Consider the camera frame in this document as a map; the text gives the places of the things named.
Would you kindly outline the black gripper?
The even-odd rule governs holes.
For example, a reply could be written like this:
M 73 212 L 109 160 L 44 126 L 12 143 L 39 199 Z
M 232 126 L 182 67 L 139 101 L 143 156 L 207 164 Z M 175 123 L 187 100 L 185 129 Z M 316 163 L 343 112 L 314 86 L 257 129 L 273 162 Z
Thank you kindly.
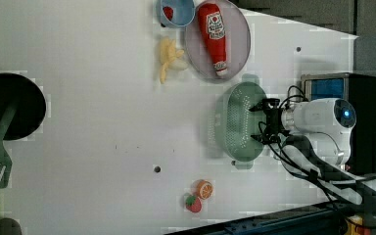
M 262 134 L 252 135 L 252 138 L 261 144 L 280 143 L 280 135 L 287 137 L 289 131 L 283 126 L 280 100 L 275 98 L 264 99 L 249 108 L 250 112 L 262 111 L 265 114 L 265 130 Z

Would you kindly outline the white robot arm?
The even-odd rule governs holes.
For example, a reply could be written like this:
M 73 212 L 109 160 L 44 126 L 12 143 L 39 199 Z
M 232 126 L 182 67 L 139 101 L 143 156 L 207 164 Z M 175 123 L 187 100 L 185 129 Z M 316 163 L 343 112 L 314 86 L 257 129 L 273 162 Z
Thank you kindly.
M 364 227 L 376 229 L 376 174 L 356 176 L 342 169 L 352 152 L 356 124 L 348 101 L 324 98 L 288 106 L 263 99 L 250 110 L 265 116 L 252 138 L 276 144 L 274 154 L 290 174 L 319 188 L 334 210 L 345 204 L 363 218 Z

